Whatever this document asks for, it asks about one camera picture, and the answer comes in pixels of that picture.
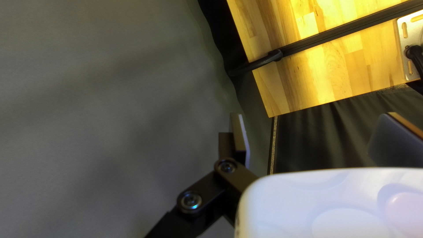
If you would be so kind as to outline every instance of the white plastic object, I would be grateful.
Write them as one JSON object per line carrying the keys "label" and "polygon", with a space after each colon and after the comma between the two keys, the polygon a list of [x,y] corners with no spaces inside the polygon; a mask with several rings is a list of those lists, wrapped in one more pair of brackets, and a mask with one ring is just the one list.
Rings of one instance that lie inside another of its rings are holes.
{"label": "white plastic object", "polygon": [[263,177],[235,238],[423,238],[423,169],[325,169]]}

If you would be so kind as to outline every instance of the black metal arm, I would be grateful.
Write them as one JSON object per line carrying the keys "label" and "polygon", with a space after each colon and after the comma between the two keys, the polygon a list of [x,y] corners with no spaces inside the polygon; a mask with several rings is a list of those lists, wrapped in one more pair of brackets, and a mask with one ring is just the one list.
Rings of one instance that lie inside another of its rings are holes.
{"label": "black metal arm", "polygon": [[242,146],[237,145],[242,130],[234,128],[241,125],[233,115],[231,126],[233,132],[219,133],[219,160],[214,164],[214,171],[182,191],[176,206],[160,219],[145,238],[195,238],[221,216],[231,225],[235,224],[239,198],[257,176],[243,164],[245,152],[242,152]]}

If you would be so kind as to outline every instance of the black cable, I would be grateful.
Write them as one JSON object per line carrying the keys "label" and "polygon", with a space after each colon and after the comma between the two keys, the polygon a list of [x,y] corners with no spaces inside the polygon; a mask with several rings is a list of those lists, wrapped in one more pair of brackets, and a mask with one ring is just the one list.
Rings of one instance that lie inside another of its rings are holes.
{"label": "black cable", "polygon": [[282,57],[293,55],[300,51],[310,49],[314,46],[338,39],[340,37],[349,35],[351,33],[364,30],[366,28],[375,26],[377,24],[395,19],[397,17],[411,14],[415,11],[423,9],[423,0],[409,0],[390,8],[378,11],[368,16],[359,18],[352,22],[337,26],[330,30],[323,31],[314,36],[307,37],[303,40],[288,44],[276,50],[272,50],[267,56],[260,58],[251,63],[237,67],[236,69],[229,70],[230,76],[244,74],[248,71],[258,69],[270,62],[279,61]]}

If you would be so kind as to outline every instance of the metal bracket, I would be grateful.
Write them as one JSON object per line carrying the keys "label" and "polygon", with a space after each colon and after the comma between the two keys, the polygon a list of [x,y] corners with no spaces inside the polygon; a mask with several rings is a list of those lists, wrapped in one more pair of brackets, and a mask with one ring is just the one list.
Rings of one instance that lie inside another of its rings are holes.
{"label": "metal bracket", "polygon": [[423,10],[398,18],[397,26],[405,78],[408,81],[419,79],[417,68],[405,55],[405,50],[412,45],[422,45]]}

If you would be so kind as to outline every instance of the gray wall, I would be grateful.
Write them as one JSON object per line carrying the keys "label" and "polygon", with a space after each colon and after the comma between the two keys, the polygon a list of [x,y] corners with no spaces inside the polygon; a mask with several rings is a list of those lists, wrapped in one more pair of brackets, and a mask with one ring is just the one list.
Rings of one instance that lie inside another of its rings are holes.
{"label": "gray wall", "polygon": [[[3,1],[0,20],[0,237],[142,237],[242,112],[196,1]],[[264,175],[269,120],[245,87]]]}

